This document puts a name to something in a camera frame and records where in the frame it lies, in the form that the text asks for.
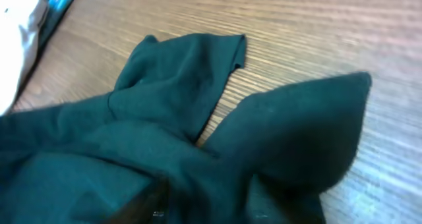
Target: white fabric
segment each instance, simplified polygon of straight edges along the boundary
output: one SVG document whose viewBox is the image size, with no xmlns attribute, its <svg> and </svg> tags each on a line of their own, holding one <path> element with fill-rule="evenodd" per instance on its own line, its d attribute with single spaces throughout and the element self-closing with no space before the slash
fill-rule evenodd
<svg viewBox="0 0 422 224">
<path fill-rule="evenodd" d="M 11 108 L 38 50 L 47 0 L 0 0 L 0 115 Z"/>
</svg>

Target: brown wooden floor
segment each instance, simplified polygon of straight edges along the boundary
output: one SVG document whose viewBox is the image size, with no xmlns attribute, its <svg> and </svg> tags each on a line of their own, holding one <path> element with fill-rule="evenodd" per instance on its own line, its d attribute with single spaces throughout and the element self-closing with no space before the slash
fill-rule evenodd
<svg viewBox="0 0 422 224">
<path fill-rule="evenodd" d="M 371 72 L 359 153 L 323 195 L 327 220 L 422 223 L 422 0 L 75 0 L 15 109 L 108 92 L 145 35 L 193 32 L 249 40 L 201 141 L 251 93 Z"/>
</svg>

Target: wooden surface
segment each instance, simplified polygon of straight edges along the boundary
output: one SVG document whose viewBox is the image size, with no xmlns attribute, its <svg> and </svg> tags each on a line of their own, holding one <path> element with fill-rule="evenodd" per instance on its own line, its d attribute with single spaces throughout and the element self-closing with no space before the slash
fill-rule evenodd
<svg viewBox="0 0 422 224">
<path fill-rule="evenodd" d="M 145 35 L 193 32 L 249 41 L 200 143 L 251 93 L 369 71 L 359 153 L 322 196 L 327 221 L 422 223 L 422 0 L 75 0 L 15 109 L 108 92 Z"/>
</svg>

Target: green garment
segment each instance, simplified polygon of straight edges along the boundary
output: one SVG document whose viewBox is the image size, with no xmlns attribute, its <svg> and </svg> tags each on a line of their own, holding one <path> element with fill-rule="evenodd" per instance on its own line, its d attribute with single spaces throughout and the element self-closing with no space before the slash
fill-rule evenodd
<svg viewBox="0 0 422 224">
<path fill-rule="evenodd" d="M 245 50 L 244 36 L 147 36 L 114 91 L 0 117 L 2 223 L 101 223 L 160 177 L 168 223 L 323 223 L 318 195 L 355 156 L 370 76 L 249 96 L 198 148 Z"/>
</svg>

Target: folded fabric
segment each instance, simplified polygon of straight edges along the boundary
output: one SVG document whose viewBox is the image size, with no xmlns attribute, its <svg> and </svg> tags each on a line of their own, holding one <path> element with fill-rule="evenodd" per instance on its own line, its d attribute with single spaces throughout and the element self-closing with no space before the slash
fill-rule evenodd
<svg viewBox="0 0 422 224">
<path fill-rule="evenodd" d="M 0 115 L 34 64 L 46 0 L 0 0 Z"/>
<path fill-rule="evenodd" d="M 48 0 L 49 10 L 40 31 L 39 47 L 42 49 L 56 29 L 73 0 Z"/>
<path fill-rule="evenodd" d="M 167 223 L 324 223 L 318 195 L 353 161 L 370 76 L 251 95 L 198 148 L 245 48 L 243 36 L 147 36 L 114 91 L 0 117 L 0 219 L 132 223 L 116 213 L 134 215 L 166 177 Z"/>
</svg>

